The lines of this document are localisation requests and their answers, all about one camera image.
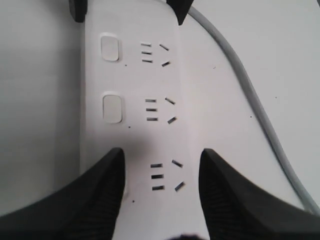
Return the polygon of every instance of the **gray cable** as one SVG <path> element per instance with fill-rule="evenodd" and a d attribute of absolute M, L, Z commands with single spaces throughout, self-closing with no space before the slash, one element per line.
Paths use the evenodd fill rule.
<path fill-rule="evenodd" d="M 320 216 L 320 208 L 310 196 L 308 191 L 305 189 L 299 178 L 297 177 L 294 169 L 292 168 L 285 151 L 282 148 L 282 145 L 278 139 L 278 136 L 268 118 L 268 115 L 262 106 L 260 99 L 252 85 L 250 78 L 246 72 L 245 67 L 240 61 L 238 55 L 233 50 L 228 41 L 224 38 L 224 36 L 215 28 L 215 26 L 198 10 L 194 7 L 191 7 L 189 10 L 189 14 L 194 20 L 196 20 L 216 41 L 216 43 L 220 46 L 225 56 L 229 60 L 235 75 L 238 78 L 238 81 L 242 87 L 242 90 L 251 105 L 251 108 L 257 117 L 261 128 L 263 129 L 273 152 L 276 155 L 276 158 L 282 167 L 283 172 L 285 173 L 287 179 L 291 183 L 293 189 L 296 194 L 300 198 L 303 206 L 307 211 L 314 213 L 315 215 Z"/>

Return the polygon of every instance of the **outlet slot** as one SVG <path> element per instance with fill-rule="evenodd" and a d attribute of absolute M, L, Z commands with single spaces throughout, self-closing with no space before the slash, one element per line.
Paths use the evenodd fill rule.
<path fill-rule="evenodd" d="M 157 191 L 157 190 L 165 190 L 165 186 L 161 185 L 161 186 L 153 186 L 152 187 L 152 191 Z"/>
<path fill-rule="evenodd" d="M 145 109 L 147 112 L 158 112 L 157 108 L 146 108 Z"/>
<path fill-rule="evenodd" d="M 156 168 L 162 168 L 162 163 L 154 163 L 150 165 L 150 168 L 156 169 Z"/>
<path fill-rule="evenodd" d="M 176 161 L 176 160 L 172 160 L 172 163 L 174 164 L 174 165 L 177 165 L 179 168 L 182 168 L 184 165 L 183 164 L 181 164 L 180 162 L 178 162 L 178 161 Z"/>
<path fill-rule="evenodd" d="M 157 99 L 150 99 L 150 98 L 147 98 L 145 100 L 146 103 L 156 103 L 157 102 Z"/>
<path fill-rule="evenodd" d="M 151 51 L 142 51 L 141 54 L 152 55 L 152 52 Z"/>
<path fill-rule="evenodd" d="M 159 44 L 159 46 L 160 46 L 160 47 L 162 47 L 163 49 L 165 49 L 165 50 L 169 51 L 169 48 L 167 48 L 165 45 L 163 45 L 163 44 Z"/>
<path fill-rule="evenodd" d="M 185 184 L 185 182 L 183 181 L 183 182 L 181 182 L 178 186 L 176 186 L 175 188 L 174 188 L 174 190 L 176 191 L 176 192 L 178 192 L 183 186 L 185 186 L 186 184 Z"/>
<path fill-rule="evenodd" d="M 170 62 L 170 61 L 167 61 L 167 62 L 165 62 L 165 63 L 162 64 L 162 67 L 168 66 L 169 64 L 171 64 L 171 62 Z"/>
<path fill-rule="evenodd" d="M 154 61 L 149 59 L 142 59 L 142 62 L 152 64 Z"/>
<path fill-rule="evenodd" d="M 163 179 L 164 177 L 164 174 L 151 175 L 151 179 Z"/>
<path fill-rule="evenodd" d="M 173 105 L 175 105 L 176 103 L 174 102 L 174 101 L 172 101 L 171 99 L 169 99 L 169 98 L 165 98 L 165 100 L 167 101 L 167 102 L 169 102 L 169 103 L 171 103 L 171 104 L 173 104 Z"/>
<path fill-rule="evenodd" d="M 175 120 L 177 120 L 177 117 L 173 117 L 171 119 L 168 120 L 168 124 L 172 124 Z"/>
<path fill-rule="evenodd" d="M 147 121 L 158 121 L 159 119 L 157 117 L 147 117 Z"/>
<path fill-rule="evenodd" d="M 151 47 L 151 43 L 149 42 L 141 42 L 141 46 L 144 46 L 144 47 Z"/>

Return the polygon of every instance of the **white power strip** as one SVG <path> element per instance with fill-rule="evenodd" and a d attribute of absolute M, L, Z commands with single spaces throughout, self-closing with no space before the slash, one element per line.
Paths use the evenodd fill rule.
<path fill-rule="evenodd" d="M 209 239 L 189 154 L 175 13 L 157 0 L 88 3 L 81 169 L 113 147 L 124 150 L 113 239 Z"/>

